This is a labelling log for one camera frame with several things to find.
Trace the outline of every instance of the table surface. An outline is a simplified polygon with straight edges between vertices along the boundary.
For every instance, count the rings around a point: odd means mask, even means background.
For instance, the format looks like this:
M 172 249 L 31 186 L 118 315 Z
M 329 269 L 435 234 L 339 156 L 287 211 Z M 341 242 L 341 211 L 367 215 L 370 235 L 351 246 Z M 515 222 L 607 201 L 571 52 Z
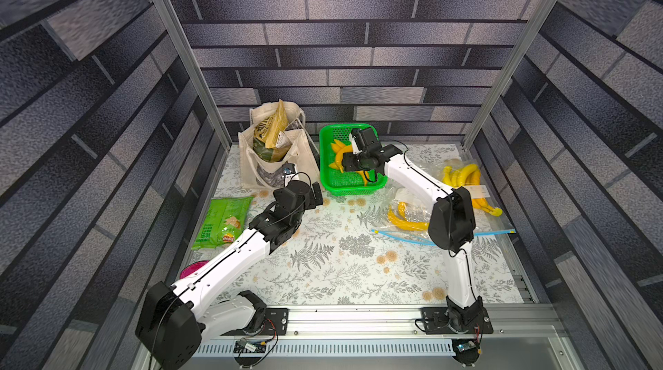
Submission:
M 458 159 L 455 145 L 409 145 L 408 158 L 434 165 Z M 214 198 L 255 196 L 247 219 L 272 200 L 267 191 L 247 190 L 239 181 L 239 148 L 226 161 Z M 448 278 L 438 247 L 399 242 L 372 233 L 388 186 L 371 195 L 332 196 L 305 212 L 293 237 L 244 272 L 218 300 L 250 290 L 267 304 L 436 304 L 446 297 Z M 475 211 L 477 229 L 489 230 Z M 211 259 L 225 248 L 193 251 L 191 262 Z M 522 303 L 494 236 L 477 236 L 472 250 L 474 291 L 488 303 Z

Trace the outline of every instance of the vent grille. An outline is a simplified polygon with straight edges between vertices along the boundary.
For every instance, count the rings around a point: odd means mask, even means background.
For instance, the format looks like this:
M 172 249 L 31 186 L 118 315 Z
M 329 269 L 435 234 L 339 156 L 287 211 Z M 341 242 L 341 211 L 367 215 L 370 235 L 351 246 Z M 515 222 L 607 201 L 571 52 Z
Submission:
M 194 357 L 231 357 L 235 340 L 201 344 Z M 281 340 L 270 357 L 454 356 L 451 340 Z M 244 357 L 262 354 L 242 353 Z

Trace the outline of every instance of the brick wallpaper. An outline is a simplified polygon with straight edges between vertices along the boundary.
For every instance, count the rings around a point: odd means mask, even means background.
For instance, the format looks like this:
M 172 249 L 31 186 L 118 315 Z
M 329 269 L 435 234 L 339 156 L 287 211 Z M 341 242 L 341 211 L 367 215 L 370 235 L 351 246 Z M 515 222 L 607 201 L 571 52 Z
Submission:
M 559 0 L 475 142 L 592 369 L 663 368 L 663 0 Z
M 0 367 L 128 369 L 225 149 L 151 0 L 0 0 Z
M 432 142 L 461 139 L 538 1 L 171 0 L 235 140 L 281 98 L 314 139 L 380 120 Z

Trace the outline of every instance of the canvas tote bag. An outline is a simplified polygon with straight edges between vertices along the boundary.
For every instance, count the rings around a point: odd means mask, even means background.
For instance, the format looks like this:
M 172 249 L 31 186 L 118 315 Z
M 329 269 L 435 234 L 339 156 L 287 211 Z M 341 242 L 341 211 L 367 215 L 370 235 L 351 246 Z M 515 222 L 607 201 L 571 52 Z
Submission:
M 251 110 L 251 126 L 241 132 L 239 140 L 239 161 L 242 187 L 252 189 L 267 189 L 270 191 L 283 187 L 279 169 L 285 163 L 294 163 L 297 171 L 304 172 L 311 177 L 311 183 L 320 181 L 320 170 L 311 147 L 315 148 L 313 142 L 306 132 L 306 115 L 296 103 L 284 101 L 286 116 L 288 117 L 288 129 L 285 134 L 292 142 L 290 150 L 281 161 L 273 163 L 262 160 L 253 151 L 253 131 L 261 121 L 274 114 L 278 102 L 268 102 L 258 108 Z

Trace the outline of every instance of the toy banana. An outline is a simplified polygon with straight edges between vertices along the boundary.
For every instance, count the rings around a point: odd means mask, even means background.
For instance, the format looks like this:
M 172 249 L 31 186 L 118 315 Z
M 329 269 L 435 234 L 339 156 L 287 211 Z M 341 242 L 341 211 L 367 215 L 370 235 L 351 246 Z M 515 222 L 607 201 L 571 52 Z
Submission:
M 458 179 L 456 180 L 456 186 L 461 187 L 465 186 L 465 182 L 468 180 L 468 176 L 476 171 L 478 171 L 479 166 L 475 164 L 467 165 L 463 167 L 458 173 Z
M 442 182 L 446 184 L 447 186 L 452 185 L 452 177 L 450 176 L 450 173 L 452 172 L 452 167 L 447 166 L 444 168 L 444 177 L 442 177 Z
M 361 176 L 362 180 L 364 180 L 364 186 L 366 186 L 367 184 L 369 184 L 369 179 L 366 178 L 366 172 L 365 172 L 365 171 L 360 170 L 360 171 L 358 171 L 357 173 L 359 173 L 359 175 Z
M 468 185 L 470 184 L 481 184 L 481 171 L 477 168 L 474 170 L 469 178 L 468 178 Z M 484 212 L 491 214 L 493 216 L 501 216 L 502 215 L 502 209 L 500 208 L 493 208 L 488 204 L 488 201 L 485 198 L 475 198 L 472 199 L 472 207 L 475 209 L 481 209 Z
M 427 231 L 428 222 L 408 222 L 396 216 L 394 211 L 389 208 L 389 212 L 386 214 L 387 219 L 394 224 L 399 229 L 408 230 L 408 231 Z
M 405 203 L 405 202 L 398 202 L 398 206 L 397 206 L 398 214 L 401 215 L 401 217 L 405 220 L 408 219 L 408 217 L 405 216 L 405 207 L 406 206 L 407 206 L 407 203 Z
M 349 144 L 349 145 L 344 145 L 343 148 L 338 150 L 338 152 L 336 153 L 334 162 L 336 163 L 336 167 L 338 167 L 341 173 L 343 173 L 343 165 L 341 163 L 343 161 L 343 154 L 349 153 L 351 151 L 352 151 L 352 144 Z
M 460 171 L 454 170 L 452 173 L 452 187 L 458 187 L 458 175 Z

